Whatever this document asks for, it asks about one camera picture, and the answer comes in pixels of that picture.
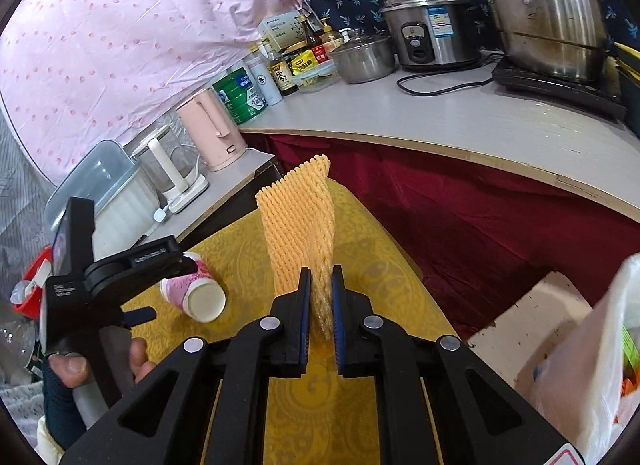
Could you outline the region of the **orange foam fruit net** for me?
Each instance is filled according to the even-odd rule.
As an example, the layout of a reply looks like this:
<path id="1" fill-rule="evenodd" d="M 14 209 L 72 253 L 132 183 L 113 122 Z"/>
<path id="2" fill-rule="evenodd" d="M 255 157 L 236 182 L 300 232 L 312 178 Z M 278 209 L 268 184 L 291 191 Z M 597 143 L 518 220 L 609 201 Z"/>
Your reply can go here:
<path id="1" fill-rule="evenodd" d="M 256 194 L 274 294 L 294 291 L 300 271 L 308 268 L 311 327 L 326 341 L 333 338 L 335 210 L 329 189 L 330 167 L 326 155 L 316 155 Z"/>

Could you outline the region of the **white trash bag bin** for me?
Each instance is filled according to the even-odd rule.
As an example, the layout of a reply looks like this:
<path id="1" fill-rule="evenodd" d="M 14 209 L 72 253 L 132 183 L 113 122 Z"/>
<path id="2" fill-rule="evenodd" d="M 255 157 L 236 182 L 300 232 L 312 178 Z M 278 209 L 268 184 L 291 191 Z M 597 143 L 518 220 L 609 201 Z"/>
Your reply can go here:
<path id="1" fill-rule="evenodd" d="M 596 306 L 573 285 L 538 284 L 534 296 L 542 300 L 534 326 L 551 346 L 537 349 L 516 389 L 586 463 L 598 463 L 639 405 L 637 390 L 623 392 L 625 337 L 639 343 L 639 256 L 622 263 Z"/>

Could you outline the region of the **red plastic basin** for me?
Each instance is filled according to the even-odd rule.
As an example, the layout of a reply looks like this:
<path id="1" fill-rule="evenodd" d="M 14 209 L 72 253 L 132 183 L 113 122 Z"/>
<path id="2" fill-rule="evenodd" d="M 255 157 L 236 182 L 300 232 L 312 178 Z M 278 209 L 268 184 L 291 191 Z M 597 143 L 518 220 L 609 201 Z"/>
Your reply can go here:
<path id="1" fill-rule="evenodd" d="M 11 303 L 15 312 L 32 320 L 39 319 L 44 285 L 51 272 L 52 246 L 47 245 L 14 286 Z"/>

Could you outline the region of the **cardboard box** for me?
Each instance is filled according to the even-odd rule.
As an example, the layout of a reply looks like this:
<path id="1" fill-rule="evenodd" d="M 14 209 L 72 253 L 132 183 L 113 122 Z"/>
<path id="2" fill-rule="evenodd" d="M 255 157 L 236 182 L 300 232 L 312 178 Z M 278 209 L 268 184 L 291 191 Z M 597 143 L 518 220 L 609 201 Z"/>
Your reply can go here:
<path id="1" fill-rule="evenodd" d="M 526 397 L 535 367 L 591 311 L 565 275 L 551 272 L 485 329 L 469 347 L 518 393 Z"/>

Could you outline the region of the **white dish rack grey lid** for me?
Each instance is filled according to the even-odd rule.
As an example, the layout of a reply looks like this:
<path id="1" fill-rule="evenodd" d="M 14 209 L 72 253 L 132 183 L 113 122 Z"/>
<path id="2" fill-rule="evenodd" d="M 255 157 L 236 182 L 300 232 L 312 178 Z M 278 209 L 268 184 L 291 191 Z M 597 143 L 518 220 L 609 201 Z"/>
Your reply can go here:
<path id="1" fill-rule="evenodd" d="M 102 140 L 56 188 L 44 210 L 47 233 L 58 229 L 72 196 L 94 202 L 93 255 L 96 260 L 126 251 L 154 225 L 160 199 L 141 164 L 120 144 Z"/>

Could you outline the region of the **pink paper cup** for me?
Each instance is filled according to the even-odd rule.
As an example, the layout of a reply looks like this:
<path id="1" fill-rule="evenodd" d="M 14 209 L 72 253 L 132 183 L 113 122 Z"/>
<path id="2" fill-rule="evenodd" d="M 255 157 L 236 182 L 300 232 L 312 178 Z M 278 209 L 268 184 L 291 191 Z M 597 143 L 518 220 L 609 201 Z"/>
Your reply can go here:
<path id="1" fill-rule="evenodd" d="M 196 322 L 208 323 L 217 319 L 226 307 L 227 297 L 213 278 L 202 257 L 193 251 L 184 254 L 198 266 L 198 271 L 160 281 L 160 295 L 171 306 Z"/>

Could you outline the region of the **white electric kettle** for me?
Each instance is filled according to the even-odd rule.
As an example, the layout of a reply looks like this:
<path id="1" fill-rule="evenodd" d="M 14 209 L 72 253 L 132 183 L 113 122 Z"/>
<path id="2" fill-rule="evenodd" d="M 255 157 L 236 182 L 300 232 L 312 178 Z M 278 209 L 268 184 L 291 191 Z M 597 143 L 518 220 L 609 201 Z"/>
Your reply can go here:
<path id="1" fill-rule="evenodd" d="M 183 147 L 168 124 L 142 138 L 131 156 L 163 194 L 171 214 L 181 213 L 209 187 L 200 155 Z"/>

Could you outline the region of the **red cabinet curtain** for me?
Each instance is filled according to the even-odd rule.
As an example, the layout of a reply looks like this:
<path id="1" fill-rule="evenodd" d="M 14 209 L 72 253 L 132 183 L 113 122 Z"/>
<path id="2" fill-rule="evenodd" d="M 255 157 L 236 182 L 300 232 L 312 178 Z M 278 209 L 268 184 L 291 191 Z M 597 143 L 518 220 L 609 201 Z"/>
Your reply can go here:
<path id="1" fill-rule="evenodd" d="M 638 222 L 574 193 L 472 162 L 319 137 L 248 134 L 290 170 L 316 154 L 409 254 L 469 338 L 549 272 L 595 305 L 639 251 Z"/>

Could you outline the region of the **pink electric kettle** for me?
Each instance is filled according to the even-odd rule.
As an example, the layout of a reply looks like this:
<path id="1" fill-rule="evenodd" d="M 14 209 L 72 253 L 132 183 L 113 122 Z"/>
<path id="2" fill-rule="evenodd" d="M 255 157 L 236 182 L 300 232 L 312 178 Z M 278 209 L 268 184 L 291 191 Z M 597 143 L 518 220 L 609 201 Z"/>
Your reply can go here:
<path id="1" fill-rule="evenodd" d="M 212 89 L 203 88 L 180 104 L 176 112 L 213 172 L 229 166 L 246 151 L 238 127 Z"/>

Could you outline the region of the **green tin can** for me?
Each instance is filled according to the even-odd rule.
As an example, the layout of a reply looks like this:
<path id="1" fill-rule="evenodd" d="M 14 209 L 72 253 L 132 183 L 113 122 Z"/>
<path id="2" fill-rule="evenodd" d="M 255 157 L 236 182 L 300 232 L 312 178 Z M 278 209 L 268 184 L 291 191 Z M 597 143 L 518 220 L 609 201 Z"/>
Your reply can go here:
<path id="1" fill-rule="evenodd" d="M 267 107 L 243 66 L 216 81 L 213 88 L 236 125 L 250 121 Z"/>

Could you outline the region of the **pink dotted curtain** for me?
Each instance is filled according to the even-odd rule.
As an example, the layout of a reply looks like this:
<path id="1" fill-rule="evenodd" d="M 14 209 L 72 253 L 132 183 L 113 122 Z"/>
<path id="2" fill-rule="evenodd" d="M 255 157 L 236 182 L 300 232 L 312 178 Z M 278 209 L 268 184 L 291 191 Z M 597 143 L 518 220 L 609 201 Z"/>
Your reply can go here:
<path id="1" fill-rule="evenodd" d="M 1 93 L 26 153 L 62 181 L 242 60 L 300 0 L 23 0 L 1 36 Z"/>

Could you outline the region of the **white slim bottle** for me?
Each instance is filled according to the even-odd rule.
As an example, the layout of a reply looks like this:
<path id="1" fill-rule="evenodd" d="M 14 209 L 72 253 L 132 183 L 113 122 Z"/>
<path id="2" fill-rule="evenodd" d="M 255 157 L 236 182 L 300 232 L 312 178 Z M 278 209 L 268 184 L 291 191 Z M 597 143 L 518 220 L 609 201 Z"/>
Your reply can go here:
<path id="1" fill-rule="evenodd" d="M 257 87 L 264 96 L 269 107 L 275 106 L 283 100 L 280 89 L 258 50 L 254 50 L 247 57 L 246 64 L 253 74 Z"/>

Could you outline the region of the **dark soy sauce bottle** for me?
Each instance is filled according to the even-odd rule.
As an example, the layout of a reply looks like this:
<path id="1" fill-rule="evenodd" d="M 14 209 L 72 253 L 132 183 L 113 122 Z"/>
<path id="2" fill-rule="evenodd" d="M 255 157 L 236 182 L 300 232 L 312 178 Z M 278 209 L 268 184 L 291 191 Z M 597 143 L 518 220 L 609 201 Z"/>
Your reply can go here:
<path id="1" fill-rule="evenodd" d="M 293 81 L 293 74 L 288 66 L 288 62 L 276 53 L 268 38 L 263 38 L 260 41 L 260 46 L 262 46 L 262 49 L 264 50 L 269 64 L 269 71 L 274 82 L 278 86 L 281 95 L 285 97 L 297 92 L 298 86 Z"/>

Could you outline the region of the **black induction cooker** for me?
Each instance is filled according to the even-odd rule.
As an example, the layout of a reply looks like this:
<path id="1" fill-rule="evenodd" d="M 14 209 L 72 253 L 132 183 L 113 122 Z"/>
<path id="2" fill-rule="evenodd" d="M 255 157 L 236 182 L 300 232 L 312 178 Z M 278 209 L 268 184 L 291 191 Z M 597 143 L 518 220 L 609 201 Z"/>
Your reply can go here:
<path id="1" fill-rule="evenodd" d="M 604 74 L 592 82 L 564 81 L 562 78 L 529 71 L 509 58 L 502 58 L 492 70 L 494 81 L 511 90 L 588 111 L 611 121 L 623 121 L 627 108 L 620 91 Z"/>

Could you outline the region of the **small steel pot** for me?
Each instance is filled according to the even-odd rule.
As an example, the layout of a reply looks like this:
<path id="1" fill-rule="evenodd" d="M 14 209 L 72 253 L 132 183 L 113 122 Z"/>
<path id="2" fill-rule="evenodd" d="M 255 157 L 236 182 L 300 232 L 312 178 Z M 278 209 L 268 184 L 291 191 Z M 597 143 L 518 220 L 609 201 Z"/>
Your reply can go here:
<path id="1" fill-rule="evenodd" d="M 352 38 L 331 52 L 338 74 L 347 84 L 369 83 L 397 69 L 393 40 L 388 35 Z"/>

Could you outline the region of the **silver rice cooker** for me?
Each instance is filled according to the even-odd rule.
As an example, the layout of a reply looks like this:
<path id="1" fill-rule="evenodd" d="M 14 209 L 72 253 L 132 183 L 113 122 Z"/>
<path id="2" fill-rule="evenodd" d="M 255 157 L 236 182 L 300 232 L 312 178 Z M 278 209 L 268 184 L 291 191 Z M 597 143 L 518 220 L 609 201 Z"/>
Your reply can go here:
<path id="1" fill-rule="evenodd" d="M 404 69 L 457 70 L 480 62 L 470 0 L 378 1 Z"/>

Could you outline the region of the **stacked yellow teal basins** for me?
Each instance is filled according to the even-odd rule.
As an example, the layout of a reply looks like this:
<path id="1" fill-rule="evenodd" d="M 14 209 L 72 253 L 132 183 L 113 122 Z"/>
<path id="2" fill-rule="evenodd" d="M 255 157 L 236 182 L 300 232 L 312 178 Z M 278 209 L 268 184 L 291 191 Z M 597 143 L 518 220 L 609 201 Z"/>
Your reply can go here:
<path id="1" fill-rule="evenodd" d="M 620 92 L 627 108 L 626 123 L 629 129 L 640 136 L 640 82 L 639 51 L 622 43 L 613 46 L 614 59 L 620 79 Z"/>

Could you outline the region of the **large steel steamer pot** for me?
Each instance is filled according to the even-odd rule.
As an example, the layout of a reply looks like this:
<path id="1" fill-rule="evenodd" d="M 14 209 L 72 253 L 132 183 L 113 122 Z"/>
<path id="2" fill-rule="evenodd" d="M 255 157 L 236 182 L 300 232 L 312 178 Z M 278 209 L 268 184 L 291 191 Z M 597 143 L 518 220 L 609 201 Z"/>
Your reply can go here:
<path id="1" fill-rule="evenodd" d="M 526 70 L 592 83 L 608 51 L 601 0 L 488 0 L 506 55 Z"/>

